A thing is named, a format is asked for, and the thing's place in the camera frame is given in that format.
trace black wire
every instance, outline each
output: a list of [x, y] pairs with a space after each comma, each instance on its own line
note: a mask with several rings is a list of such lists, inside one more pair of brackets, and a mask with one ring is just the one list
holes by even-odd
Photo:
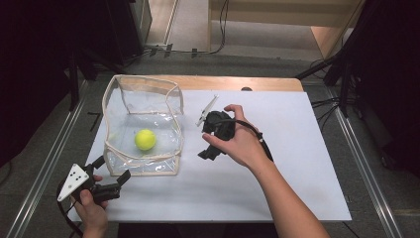
[[[152, 51], [147, 50], [147, 51], [143, 52], [140, 56], [136, 56], [136, 57], [130, 59], [130, 62], [127, 63], [126, 65], [124, 65], [122, 68], [127, 68], [128, 66], [131, 66], [135, 61], [137, 61], [138, 59], [140, 59], [143, 56], [149, 55], [151, 52]], [[99, 64], [95, 65], [95, 69], [97, 71], [109, 71], [110, 70], [109, 68], [104, 67], [104, 66], [99, 65]]]
[[[59, 184], [58, 184], [58, 187], [57, 187], [57, 189], [56, 189], [56, 196], [55, 197], [58, 197], [59, 196], [59, 193], [61, 192], [61, 189], [62, 189], [62, 186], [64, 185], [64, 183], [65, 183], [65, 180], [66, 180], [66, 178], [64, 178]], [[75, 232], [75, 233], [77, 233], [77, 235], [78, 236], [80, 236], [80, 237], [83, 237], [83, 232], [79, 229], [79, 226], [77, 226], [77, 225], [75, 225], [74, 224], [74, 222], [72, 222], [71, 220], [70, 220], [70, 218], [68, 218], [68, 216], [67, 216], [67, 213], [68, 213], [68, 211], [64, 211], [64, 208], [62, 208], [62, 204], [61, 204], [61, 202], [59, 202], [59, 201], [57, 201], [56, 202], [56, 204], [57, 204], [57, 206], [58, 206], [58, 209], [59, 209], [59, 211], [61, 212], [61, 215], [64, 217], [64, 219], [65, 219], [65, 221], [67, 222], [67, 224], [68, 224], [68, 226], [70, 226], [70, 228]]]
[[343, 221], [343, 224], [358, 238], [360, 238], [360, 236], [346, 223]]
[[[326, 99], [326, 100], [323, 100], [323, 101], [311, 102], [311, 104], [312, 104], [312, 108], [315, 109], [317, 107], [325, 106], [325, 105], [331, 104], [333, 102], [334, 103], [340, 103], [340, 98], [334, 97], [334, 98]], [[354, 105], [355, 103], [356, 103], [356, 98], [348, 98], [345, 104], [346, 105]]]
[[[82, 222], [78, 222], [77, 225], [76, 225], [77, 228], [80, 228], [81, 224], [83, 224], [83, 223]], [[68, 236], [68, 238], [72, 238], [75, 233], [76, 233], [75, 231], [71, 232], [71, 234]]]
[[[222, 28], [222, 16], [223, 16], [223, 10], [226, 7], [226, 11], [225, 11], [225, 22]], [[226, 20], [228, 19], [228, 12], [229, 12], [229, 0], [226, 0], [225, 3], [223, 4], [222, 7], [222, 11], [220, 12], [220, 17], [219, 17], [219, 25], [220, 25], [220, 31], [222, 33], [222, 43], [220, 44], [219, 49], [217, 49], [215, 52], [211, 52], [210, 54], [217, 54], [220, 51], [222, 51], [222, 49], [225, 47], [225, 40], [226, 40]]]
[[71, 203], [71, 207], [65, 212], [65, 214], [68, 214], [68, 212], [74, 207], [77, 201]]
[[269, 160], [271, 160], [272, 162], [274, 162], [272, 155], [271, 155], [271, 151], [268, 148], [268, 145], [266, 144], [265, 140], [263, 139], [263, 133], [257, 131], [257, 129], [251, 125], [250, 123], [246, 122], [246, 121], [242, 121], [242, 120], [237, 120], [237, 119], [224, 119], [224, 120], [220, 120], [219, 123], [223, 123], [223, 122], [235, 122], [238, 123], [240, 125], [243, 125], [249, 129], [251, 129], [257, 136], [257, 138], [260, 141], [260, 144], [262, 145], [263, 150], [265, 151], [266, 156], [268, 157]]
[[9, 170], [7, 171], [7, 173], [3, 177], [3, 179], [0, 181], [0, 186], [3, 184], [3, 182], [5, 182], [9, 178], [10, 173], [12, 172], [12, 161], [9, 161], [9, 163], [7, 163], [7, 164], [9, 164]]
[[322, 118], [324, 118], [325, 116], [327, 116], [332, 110], [334, 110], [334, 106], [332, 108], [330, 108], [327, 112], [325, 112], [324, 114], [322, 114], [320, 117], [318, 117], [316, 120], [318, 122], [320, 122], [322, 120]]
[[164, 53], [180, 53], [180, 54], [196, 54], [196, 55], [214, 55], [222, 51], [222, 49], [225, 47], [226, 42], [226, 21], [228, 19], [228, 11], [229, 11], [229, 0], [225, 0], [222, 10], [220, 11], [220, 17], [219, 17], [219, 24], [220, 24], [220, 31], [222, 32], [222, 42], [220, 44], [219, 49], [213, 52], [186, 52], [186, 51], [167, 51], [163, 49], [149, 49], [149, 50], [155, 50], [158, 52], [164, 52]]
[[[312, 67], [312, 65], [313, 65], [315, 62], [317, 62], [317, 61], [322, 61], [322, 62], [325, 62], [323, 59], [316, 59], [316, 60], [314, 60], [314, 61], [312, 61], [312, 62], [311, 62], [311, 64], [309, 65], [309, 68], [311, 68], [311, 67]], [[314, 76], [318, 77], [319, 79], [324, 79], [324, 77], [322, 77], [322, 76], [319, 76], [319, 75], [315, 74], [315, 72], [314, 72], [314, 73], [312, 73], [312, 75], [314, 75]]]
[[335, 106], [333, 106], [333, 108], [331, 108], [331, 109], [330, 109], [330, 112], [328, 113], [327, 118], [325, 118], [324, 123], [322, 124], [322, 127], [321, 127], [321, 133], [324, 131], [324, 126], [325, 126], [325, 123], [327, 123], [327, 121], [328, 121], [328, 119], [330, 118], [330, 116], [334, 113], [334, 111], [335, 111], [338, 107], [339, 107], [339, 105], [335, 105]]

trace cable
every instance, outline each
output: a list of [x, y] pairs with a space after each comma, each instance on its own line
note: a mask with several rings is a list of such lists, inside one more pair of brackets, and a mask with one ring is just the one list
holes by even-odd
[[229, 12], [229, 0], [225, 0], [222, 10], [220, 11], [220, 17], [219, 17], [219, 25], [220, 25], [220, 31], [222, 33], [222, 42], [220, 44], [219, 49], [217, 49], [216, 51], [213, 52], [186, 52], [186, 51], [168, 51], [168, 50], [163, 50], [160, 48], [148, 48], [148, 50], [151, 50], [151, 52], [153, 51], [158, 51], [158, 52], [164, 52], [164, 53], [181, 53], [181, 54], [197, 54], [197, 55], [214, 55], [219, 53], [220, 51], [222, 51], [222, 49], [225, 47], [225, 42], [226, 42], [226, 21], [228, 19], [228, 12]]
[[[313, 65], [315, 62], [317, 62], [317, 61], [322, 61], [322, 62], [325, 62], [323, 59], [316, 59], [316, 60], [314, 60], [314, 61], [312, 61], [312, 62], [311, 62], [311, 64], [309, 65], [309, 68], [311, 68], [311, 67], [312, 67], [312, 65]], [[319, 75], [315, 74], [315, 72], [314, 72], [314, 73], [312, 73], [312, 75], [314, 75], [314, 76], [318, 77], [319, 79], [324, 79], [324, 77], [322, 77], [322, 76], [319, 76]]]
[[265, 140], [263, 139], [263, 133], [257, 131], [257, 129], [251, 125], [250, 123], [246, 122], [246, 121], [242, 121], [242, 120], [237, 120], [237, 119], [223, 119], [220, 120], [219, 123], [223, 123], [223, 122], [235, 122], [238, 123], [242, 126], [245, 126], [249, 129], [251, 129], [257, 136], [257, 138], [260, 141], [260, 144], [262, 145], [263, 150], [265, 151], [266, 156], [268, 157], [269, 160], [271, 160], [273, 162], [273, 158], [271, 155], [271, 152], [269, 151], [268, 145], [266, 144]]
[[334, 111], [335, 111], [338, 107], [339, 107], [339, 105], [335, 105], [335, 106], [333, 106], [333, 107], [330, 109], [330, 111], [329, 111], [329, 113], [328, 113], [327, 118], [325, 118], [324, 123], [323, 123], [323, 124], [322, 124], [322, 126], [321, 126], [321, 133], [324, 131], [324, 126], [325, 126], [325, 123], [327, 123], [327, 121], [328, 121], [328, 119], [330, 118], [330, 116], [334, 113]]
[[346, 223], [346, 222], [344, 222], [343, 221], [343, 224], [356, 236], [356, 237], [358, 237], [358, 238], [360, 238], [360, 236], [352, 229], [352, 228], [350, 228], [350, 226]]
[[[151, 52], [152, 51], [150, 51], [150, 50], [144, 51], [140, 56], [136, 56], [136, 57], [130, 59], [130, 62], [127, 63], [126, 65], [124, 65], [122, 68], [127, 68], [127, 67], [131, 66], [135, 61], [142, 58], [143, 56], [149, 55]], [[94, 67], [97, 71], [109, 71], [109, 68], [103, 67], [100, 63], [95, 63]]]
[[[59, 184], [58, 184], [58, 188], [57, 188], [57, 190], [56, 190], [56, 197], [58, 197], [59, 196], [59, 193], [61, 192], [61, 189], [62, 189], [62, 186], [64, 185], [64, 183], [65, 183], [65, 180], [66, 180], [66, 178], [65, 179], [63, 179]], [[61, 212], [61, 215], [64, 217], [64, 219], [65, 219], [65, 221], [67, 222], [67, 224], [70, 226], [70, 228], [78, 235], [78, 236], [80, 236], [80, 237], [83, 237], [83, 232], [79, 229], [79, 226], [80, 225], [75, 225], [74, 224], [74, 222], [72, 222], [71, 220], [70, 220], [70, 218], [68, 218], [68, 216], [67, 216], [67, 213], [68, 213], [68, 211], [72, 208], [70, 208], [68, 211], [64, 211], [64, 208], [62, 208], [62, 204], [61, 204], [61, 202], [59, 202], [59, 201], [57, 201], [56, 202], [56, 204], [58, 205], [58, 209], [59, 209], [59, 211]]]
[[[328, 121], [328, 119], [331, 117], [331, 115], [334, 113], [334, 111], [340, 107], [341, 102], [340, 102], [340, 97], [332, 97], [326, 100], [321, 100], [321, 101], [313, 101], [311, 102], [312, 108], [318, 108], [321, 106], [325, 106], [325, 105], [330, 105], [331, 103], [333, 103], [333, 106], [324, 114], [322, 114], [321, 116], [319, 116], [317, 118], [317, 122], [320, 124], [322, 119], [324, 119], [322, 125], [320, 125], [320, 130], [321, 133], [324, 131], [324, 127]], [[355, 98], [348, 98], [347, 101], [344, 103], [345, 105], [355, 105], [356, 104], [356, 99]]]
[[[77, 228], [80, 228], [80, 226], [81, 226], [81, 224], [83, 224], [82, 222], [77, 222]], [[72, 231], [71, 233], [70, 233], [70, 235], [68, 236], [68, 238], [72, 238], [73, 236], [74, 236], [74, 234], [75, 234], [76, 232], [75, 231]]]

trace tennis ball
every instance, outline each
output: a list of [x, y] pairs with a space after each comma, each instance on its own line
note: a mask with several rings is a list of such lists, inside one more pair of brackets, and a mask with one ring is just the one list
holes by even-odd
[[156, 142], [155, 133], [149, 129], [140, 130], [134, 139], [134, 143], [142, 151], [150, 150]]

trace white paper sheet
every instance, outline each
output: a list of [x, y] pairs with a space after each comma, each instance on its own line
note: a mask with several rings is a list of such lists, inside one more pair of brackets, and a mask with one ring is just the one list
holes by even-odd
[[[207, 149], [196, 127], [201, 110], [214, 94], [213, 110], [241, 104], [247, 119], [263, 132], [274, 162], [292, 188], [323, 221], [351, 220], [351, 215], [305, 92], [249, 92], [185, 90], [185, 138], [180, 169], [173, 177], [131, 177], [121, 197], [111, 200], [109, 220], [120, 222], [271, 221], [257, 180], [248, 169], [221, 155], [203, 160]], [[103, 153], [102, 121], [86, 164]], [[106, 166], [95, 172], [104, 184], [115, 182]], [[73, 211], [71, 219], [77, 219]]]

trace transparent container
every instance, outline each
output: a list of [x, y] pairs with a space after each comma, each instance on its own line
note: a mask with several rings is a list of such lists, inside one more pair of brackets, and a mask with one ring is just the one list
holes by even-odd
[[[102, 100], [106, 122], [104, 158], [111, 176], [130, 170], [132, 176], [176, 175], [183, 137], [177, 115], [183, 98], [172, 81], [115, 75]], [[135, 144], [136, 134], [152, 130], [156, 144], [147, 151]]]

